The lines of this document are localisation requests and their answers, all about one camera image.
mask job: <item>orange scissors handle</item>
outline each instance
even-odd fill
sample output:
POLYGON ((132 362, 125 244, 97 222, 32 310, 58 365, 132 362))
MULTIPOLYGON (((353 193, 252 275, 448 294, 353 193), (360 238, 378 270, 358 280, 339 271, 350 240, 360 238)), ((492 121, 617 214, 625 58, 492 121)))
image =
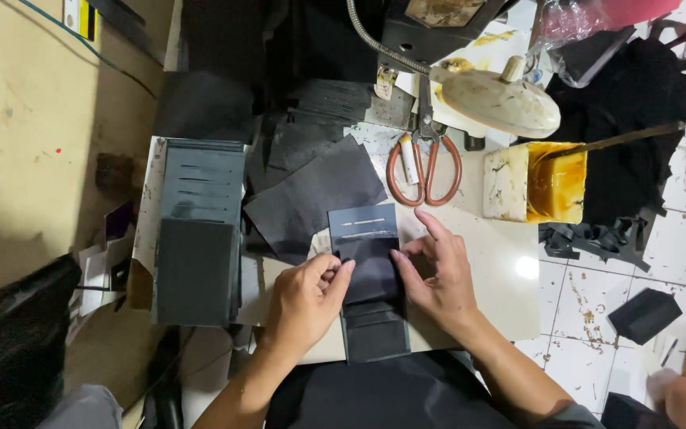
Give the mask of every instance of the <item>orange scissors handle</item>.
POLYGON ((441 137, 441 142, 447 148, 451 157, 454 160, 454 181, 449 189, 449 192, 440 199, 431 198, 431 190, 433 187, 433 172, 436 166, 436 158, 438 156, 438 142, 434 141, 431 143, 430 157, 428 158, 428 175, 424 176, 422 172, 422 158, 420 157, 420 146, 419 144, 413 144, 412 150, 414 151, 414 162, 417 164, 417 199, 410 200, 407 199, 401 192, 399 187, 395 184, 395 176, 393 174, 395 170, 396 159, 398 159, 401 153, 401 143, 397 143, 395 147, 391 150, 388 156, 388 163, 386 164, 386 181, 388 183, 388 188, 391 191, 393 198, 397 200, 400 204, 407 207, 417 207, 423 202, 427 205, 437 207, 439 205, 444 205, 449 202, 457 193, 460 188, 460 183, 462 181, 462 159, 460 158, 460 152, 454 143, 447 136, 441 137))

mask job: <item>forearm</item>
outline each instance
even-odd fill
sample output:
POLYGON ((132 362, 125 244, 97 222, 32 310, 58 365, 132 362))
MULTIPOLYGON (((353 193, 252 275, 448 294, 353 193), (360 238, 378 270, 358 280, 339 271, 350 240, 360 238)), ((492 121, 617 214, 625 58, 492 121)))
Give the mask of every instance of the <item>forearm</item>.
POLYGON ((573 398, 533 360, 507 341, 480 312, 455 335, 470 352, 491 396, 526 423, 540 421, 564 408, 573 398))
POLYGON ((259 345, 248 365, 208 405, 193 429, 260 428, 274 391, 296 364, 294 356, 259 345))

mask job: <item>hand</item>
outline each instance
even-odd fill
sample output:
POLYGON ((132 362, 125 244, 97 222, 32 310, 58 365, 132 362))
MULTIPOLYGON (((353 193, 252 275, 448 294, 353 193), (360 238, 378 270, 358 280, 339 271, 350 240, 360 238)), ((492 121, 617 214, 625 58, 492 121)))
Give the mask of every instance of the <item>hand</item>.
POLYGON ((338 317, 356 262, 319 254, 282 271, 274 282, 262 344, 297 361, 338 317))
POLYGON ((428 229, 428 235, 410 241, 401 252, 391 250, 391 257, 409 299, 456 338, 478 314, 465 240, 423 210, 415 209, 414 215, 428 229), (418 254, 435 265, 435 277, 423 280, 417 273, 409 257, 418 254))

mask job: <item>scissors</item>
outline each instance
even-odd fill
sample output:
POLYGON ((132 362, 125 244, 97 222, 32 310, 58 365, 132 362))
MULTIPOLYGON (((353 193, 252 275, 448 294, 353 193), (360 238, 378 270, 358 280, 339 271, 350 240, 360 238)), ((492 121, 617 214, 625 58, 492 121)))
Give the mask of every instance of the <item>scissors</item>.
POLYGON ((393 195, 393 198, 399 203, 406 205, 408 207, 417 207, 423 202, 427 205, 439 206, 444 205, 449 202, 449 200, 454 197, 457 193, 457 189, 460 187, 460 182, 462 181, 462 159, 460 158, 460 153, 457 151, 457 147, 447 136, 442 136, 440 139, 438 133, 433 129, 433 106, 431 105, 431 85, 428 77, 426 75, 420 75, 420 100, 418 104, 418 118, 419 127, 417 131, 412 133, 411 144, 409 140, 409 134, 404 133, 404 135, 399 139, 399 142, 391 150, 388 156, 388 163, 386 164, 386 181, 388 182, 388 188, 393 195), (420 141, 430 141, 431 151, 430 157, 428 158, 428 175, 424 176, 422 172, 422 159, 420 157, 420 141), (431 188, 433 185, 433 170, 436 166, 436 157, 438 155, 438 142, 439 140, 447 148, 451 157, 454 160, 454 182, 449 189, 449 192, 441 199, 431 198, 431 188), (395 184, 395 179, 393 175, 393 169, 395 168, 396 158, 402 153, 402 146, 404 146, 404 166, 407 172, 407 182, 414 185, 417 184, 418 194, 416 200, 407 199, 404 194, 399 190, 399 187, 395 184), (408 153, 406 149, 408 146, 412 146, 412 153, 408 153))

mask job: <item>white tile floor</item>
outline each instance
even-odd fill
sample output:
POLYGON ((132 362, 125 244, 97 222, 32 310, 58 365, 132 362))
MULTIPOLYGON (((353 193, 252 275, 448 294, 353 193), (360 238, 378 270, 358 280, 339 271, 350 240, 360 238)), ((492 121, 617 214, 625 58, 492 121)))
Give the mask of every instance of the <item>white tile floor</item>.
MULTIPOLYGON (((686 22, 686 0, 669 19, 686 22)), ((671 41, 664 34, 662 41, 671 41)), ((686 46, 677 48, 686 56, 686 46)), ((634 266, 582 253, 581 260, 549 258, 540 249, 541 335, 518 341, 530 356, 580 404, 599 418, 607 392, 645 402, 646 375, 636 344, 619 338, 607 314, 644 288, 674 294, 683 315, 668 329, 686 322, 686 138, 671 161, 673 177, 663 194, 666 218, 658 218, 646 250, 653 268, 634 266)), ((681 369, 686 340, 667 366, 681 369)))

